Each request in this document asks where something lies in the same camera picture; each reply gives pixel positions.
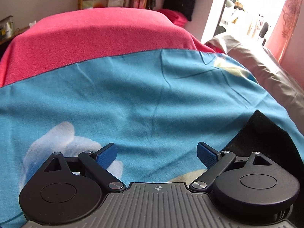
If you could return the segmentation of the black pants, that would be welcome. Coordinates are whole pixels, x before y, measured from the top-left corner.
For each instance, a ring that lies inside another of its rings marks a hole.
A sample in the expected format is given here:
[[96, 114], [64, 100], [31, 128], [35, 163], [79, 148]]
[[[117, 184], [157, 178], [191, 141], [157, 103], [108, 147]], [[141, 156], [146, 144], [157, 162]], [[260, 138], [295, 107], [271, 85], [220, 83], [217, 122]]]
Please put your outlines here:
[[303, 162], [293, 140], [259, 110], [224, 149], [242, 157], [258, 151], [297, 179], [303, 179]]

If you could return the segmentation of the blue floral bed sheet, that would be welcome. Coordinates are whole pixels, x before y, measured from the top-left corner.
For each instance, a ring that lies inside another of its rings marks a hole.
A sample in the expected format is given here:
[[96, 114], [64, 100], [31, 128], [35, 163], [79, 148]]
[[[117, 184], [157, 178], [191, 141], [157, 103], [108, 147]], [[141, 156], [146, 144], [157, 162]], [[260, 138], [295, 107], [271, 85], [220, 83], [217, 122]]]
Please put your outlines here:
[[300, 154], [286, 109], [223, 54], [162, 49], [71, 64], [1, 88], [1, 227], [21, 227], [19, 193], [53, 153], [117, 146], [125, 183], [167, 182], [203, 169], [196, 146], [223, 149], [259, 110]]

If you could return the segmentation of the grey beige quilt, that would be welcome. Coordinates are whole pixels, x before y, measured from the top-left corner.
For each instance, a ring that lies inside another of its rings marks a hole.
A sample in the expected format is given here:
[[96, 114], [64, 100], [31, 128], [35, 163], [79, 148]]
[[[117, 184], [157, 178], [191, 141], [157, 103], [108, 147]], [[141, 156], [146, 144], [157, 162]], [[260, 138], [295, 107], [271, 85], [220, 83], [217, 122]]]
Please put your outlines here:
[[303, 133], [303, 89], [259, 42], [242, 35], [224, 32], [206, 45], [224, 53], [246, 67], [275, 100], [288, 112], [298, 130]]

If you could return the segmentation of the pink blanket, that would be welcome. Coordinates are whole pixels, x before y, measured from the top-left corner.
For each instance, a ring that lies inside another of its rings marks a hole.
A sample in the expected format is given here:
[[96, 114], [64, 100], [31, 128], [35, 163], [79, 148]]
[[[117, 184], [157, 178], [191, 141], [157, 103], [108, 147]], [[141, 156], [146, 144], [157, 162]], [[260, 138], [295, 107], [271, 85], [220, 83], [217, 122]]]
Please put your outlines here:
[[55, 14], [12, 40], [1, 59], [1, 86], [85, 60], [157, 49], [213, 52], [156, 11], [112, 7]]

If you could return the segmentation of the red folded clothes pile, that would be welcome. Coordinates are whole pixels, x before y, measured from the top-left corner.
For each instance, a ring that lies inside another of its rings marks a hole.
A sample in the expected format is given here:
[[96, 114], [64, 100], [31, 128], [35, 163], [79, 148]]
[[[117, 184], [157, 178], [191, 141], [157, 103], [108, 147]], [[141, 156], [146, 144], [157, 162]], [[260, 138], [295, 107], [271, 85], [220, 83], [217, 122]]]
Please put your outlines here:
[[188, 22], [187, 18], [180, 12], [169, 9], [159, 9], [158, 12], [165, 15], [176, 26], [183, 28]]

